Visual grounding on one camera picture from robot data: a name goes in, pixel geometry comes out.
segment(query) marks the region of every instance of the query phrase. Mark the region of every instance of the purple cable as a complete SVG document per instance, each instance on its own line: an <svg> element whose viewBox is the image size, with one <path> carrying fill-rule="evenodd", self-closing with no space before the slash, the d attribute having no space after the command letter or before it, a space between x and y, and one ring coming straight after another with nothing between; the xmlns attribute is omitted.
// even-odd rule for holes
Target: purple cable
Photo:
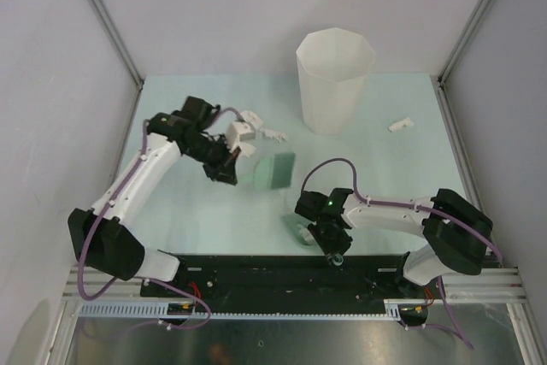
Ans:
<svg viewBox="0 0 547 365"><path fill-rule="evenodd" d="M227 108L227 109L224 109L223 111L227 112L227 111L233 111L233 110L235 110L235 109ZM148 121L144 121L143 122L143 141L142 141L142 145L141 145L141 148L140 148L140 155L141 156L145 155L146 151L148 149L148 134L147 134L147 130L146 130L147 125L148 125ZM93 239L93 236L95 235L95 232L98 229L99 223L103 219L103 217L106 215L107 211L110 208L109 202L110 201L115 201L115 199L120 195L121 191L125 188L125 186L131 180L133 175L135 173L137 173L137 170L140 167L140 165L142 164L142 162L143 162L143 159L141 159L139 157L137 159L137 161L135 162L135 164L133 164L133 166L131 167L131 169L127 173L127 175L123 178L121 183L118 185L118 187L114 190L114 192L110 196L109 201L106 204L104 204L103 209L98 214L95 221L93 221L93 224L91 225L90 231L88 232L87 236L85 237L84 245L82 246L82 252L81 252L81 254L79 256L79 260L78 260L78 292L79 292L80 296L83 299L85 299L86 301L93 301L93 300L101 297L109 289L109 287L112 284L114 284L114 282L116 281L116 278L113 277L96 294L92 294L92 295L87 294L87 292L85 292L85 288L84 288L85 259L87 258L87 253L89 252L89 247L90 247L90 244L91 244L91 240ZM195 329L195 328L202 327L203 325L205 325L207 322L210 321L211 315L212 315L211 314L211 309L202 299L200 299L198 297L195 297L195 296L189 294L188 292L182 291L182 290L180 290L180 289L178 289L174 286L171 286L171 285L169 285L169 284L167 284L163 281L156 280L156 279L150 279L150 281L155 282L156 284L158 284L160 286L163 286L163 287L165 287L165 288L167 288L167 289L169 289L173 292L176 292L176 293L178 293L178 294L180 294L184 297L188 297L188 298L194 300L197 303L200 303L205 308L205 310L207 311L207 318L205 320L203 320L202 322L196 324L196 325L188 326L188 327L182 327L182 326L175 326L175 325L170 324L171 327L173 327L175 329ZM137 324L133 327L129 327L127 330L125 330L123 333L121 333L121 335L124 335L125 333L129 333L133 329L143 327L144 325L154 324L154 323L157 323L157 322L156 321L141 322L141 323L139 323L139 324Z"/></svg>
<svg viewBox="0 0 547 365"><path fill-rule="evenodd" d="M205 308L205 311L207 312L207 317L203 321L198 322L195 325L174 325L174 324L171 324L169 322L165 322L165 321L162 321L162 320L159 320L159 319L158 320L151 320L151 321L144 321L144 322L139 322L138 324L135 324L135 325L133 325L129 328L126 328L126 329L124 329L124 330L122 330L118 333L111 333L110 335L107 335L107 336L97 336L97 335L89 334L85 330L86 321L83 321L79 325L78 330L80 332L82 332L82 334L85 337L89 338L89 339L93 339L93 340L96 340L96 341L99 341L99 342L109 342L111 339L124 337L128 333L131 333L131 332L133 332L136 329L139 329L141 327L147 327L148 325L163 325L165 327L170 327L172 329L179 329L179 330L185 330L186 329L186 330L189 330L189 329L196 329L196 328L202 327L207 322L209 322L211 320L211 316L213 315L213 313L211 312L211 308L201 298L198 298L195 295L191 295L188 292L182 291L179 288L175 288L174 286L171 286L166 282L163 282L163 281L160 281L160 280L155 280L155 279L152 279L152 278L150 278L149 280L150 280L150 282L158 284L159 286L163 286L164 288L167 288L170 291L176 292L176 293L182 295L183 297L188 297L188 298L194 300L196 303L201 304Z"/></svg>
<svg viewBox="0 0 547 365"><path fill-rule="evenodd" d="M322 162L320 165L318 165L313 170L311 170L308 173L308 175L306 176L306 178L304 179L304 182L302 183L301 192L304 191L306 183L308 183L308 180L312 176L312 174L315 173L320 168L322 168L323 166L326 166L327 164L329 164L331 162L345 162L346 164L348 164L351 167L351 171L353 173L353 192L356 195L356 197L359 199L359 201L362 201L362 202L366 203L367 199L364 196L361 195L361 193L359 192L359 190L357 188L357 169L356 169L356 166L353 164L353 162L351 162L347 158L343 158L343 157L337 157L337 158L332 158L330 160L326 160L325 162ZM398 207L398 208L401 208L401 209L413 209L415 207L415 205L413 203L400 203L400 202L395 202L395 201L370 200L369 203L371 205L379 205L379 206L384 206L384 207ZM494 254L496 254L497 259L500 262L502 261L502 259L503 259L502 252L491 241L489 241L487 238L485 238L484 236L477 233L475 230L473 230L465 222L463 222L461 220L458 220L457 218L453 217L452 215L446 214L444 211L440 211L438 209L432 209L430 207L426 207L426 206L423 206L423 205L418 205L416 208L420 211L426 211L430 214L435 214L435 215L438 215L439 217L442 217L442 218L445 218L447 220L452 221L453 223L455 223L456 225L458 225L459 227L463 228L465 231L467 231L468 233L473 235L475 238L477 238L481 243L486 245L488 248L490 248L492 250L492 252Z"/></svg>
<svg viewBox="0 0 547 365"><path fill-rule="evenodd" d="M146 149L148 148L148 139L147 139L147 132L146 132L146 126L148 124L148 121L143 122L143 143L140 148L140 154L141 156L146 153ZM87 258L87 253L89 252L89 247L91 245L91 240L93 239L93 236L95 235L95 232L97 231L100 222L103 220L103 217L106 215L107 211L110 208L110 201L114 201L121 193L121 191L124 189L124 187L127 185L127 183L131 180L133 175L137 173L138 167L141 165L143 160L139 157L135 164L133 164L133 167L131 167L131 170L129 170L129 173L124 177L124 179L121 181L120 185L114 190L112 195L110 196L108 202L104 204L103 209L101 209L101 212L98 214L97 218L93 221L93 224L91 225L91 228L89 230L89 233L87 234L87 237L85 237L84 245L82 246L82 252L79 255L78 260L78 292L79 295L85 299L86 301L93 301L99 297L101 297L114 282L116 281L115 277L112 277L112 279L105 284L103 288L96 294L88 294L85 292L84 288L84 266L85 266L85 259Z"/></svg>
<svg viewBox="0 0 547 365"><path fill-rule="evenodd" d="M445 325L440 325L440 324L424 324L424 325L407 325L403 318L401 318L401 320L399 321L399 323L406 328L408 329L426 329L426 328L433 328L433 329L439 329L441 331L445 331L446 333L451 333L452 335L454 335L455 337L458 337L459 339L462 339L462 337L460 336L459 333L457 333L456 331L454 331L453 329L450 329L448 328L447 326Z"/></svg>
<svg viewBox="0 0 547 365"><path fill-rule="evenodd" d="M450 317L450 320L452 321L454 328L456 329L457 333L460 335L460 338L462 339L463 343L467 345L470 350L474 350L475 348L473 344L471 344L471 341L463 333L462 329L460 328L460 325L456 321L456 316L454 315L452 308L446 302L446 292L444 292L443 277L441 277L440 275L437 277L437 286L438 286L438 291L441 293L441 298L443 299L443 304L444 304L444 308L446 309L446 313Z"/></svg>
<svg viewBox="0 0 547 365"><path fill-rule="evenodd" d="M196 325L184 326L184 325L169 324L169 325L171 325L172 328L174 328L174 329L196 329L196 328L204 326L207 322L211 321L211 316L213 315L213 313L211 312L211 308L201 298L198 298L195 295L191 295L188 292L182 291L179 288L176 288L176 287L168 284L167 282L163 282L161 280L156 280L154 278L150 278L150 282L158 284L159 286L162 286L163 288L166 288L170 291L176 292L177 294L182 295L183 297L188 297L190 299L193 299L196 303L199 303L200 305L202 305L205 308L205 311L207 312L207 317L203 321L197 323Z"/></svg>
<svg viewBox="0 0 547 365"><path fill-rule="evenodd" d="M359 199L359 201L362 201L363 203L366 203L367 199L361 195L361 193L359 192L359 190L357 188L357 169L356 169L356 166L353 162L351 162L347 158L343 158L343 157L336 157L336 158L332 158L330 160L326 160L325 162L322 162L321 164L319 164L318 166L313 168L308 173L308 175L304 178L304 181L302 183L301 192L304 191L304 188L306 187L306 184L308 183L308 180L312 176L312 174L314 174L317 170L319 170L320 168L322 168L323 166L326 166L327 164L329 164L331 162L345 162L346 164L348 164L351 167L351 172L353 174L353 176L352 176L353 192L356 195L356 197ZM401 202L396 202L396 201L370 200L369 203L371 205L379 205L379 206L384 206L384 207L398 207L398 208L402 208L402 209L414 209L414 207L415 207L415 205L413 203L401 203ZM426 206L419 205L419 204L416 205L416 208L419 211L425 211L425 212L428 212L430 214L435 214L435 215L438 215L439 217L442 217L442 218L445 218L447 220L452 221L454 224L456 224L459 227L463 228L465 231L472 234L480 242L482 242L484 245L486 245L488 248L490 248L492 250L492 252L494 254L496 254L496 257L500 262L503 260L502 252L491 241L489 241L487 238L485 238L482 235L480 235L479 233L477 233L475 230L473 230L465 222L463 222L461 220L458 220L457 218L453 217L452 215L446 214L444 211L440 211L438 209L432 209L430 207L426 207ZM460 326L458 325L458 323L456 321L456 317L454 316L454 313L452 312L452 308L446 302L446 295L445 295L445 292L444 292L444 283L443 283L443 279L440 276L437 278L437 284L438 284L438 289L441 293L441 298L443 299L444 308L446 309L446 312L448 313L448 315L450 317L450 320L452 321L452 324L454 324L454 327L456 328L456 331L454 331L454 330L452 330L448 327L445 327L444 325L439 325L439 324L426 324L425 327L436 328L436 329L446 331L447 333L452 333L453 335L456 335L459 339L461 339L464 342L464 344L470 350L474 350L473 344L471 344L469 339L463 333L462 329L460 328ZM411 328L423 329L424 327L418 326L418 327L411 327Z"/></svg>
<svg viewBox="0 0 547 365"><path fill-rule="evenodd" d="M245 119L243 118L243 116L241 115L241 113L239 113L239 110L235 109L234 107L226 107L225 109L222 109L221 111L219 111L219 113L216 115L215 119L213 120L213 122L211 123L211 125L208 127L208 128L211 128L213 125L216 124L216 122L223 116L225 115L226 113L234 113L236 115L236 118L239 120L239 121L242 121L244 123L247 123L249 126L251 126L251 128L256 131L255 129L255 126L253 126L251 123L249 123L248 121L245 121Z"/></svg>

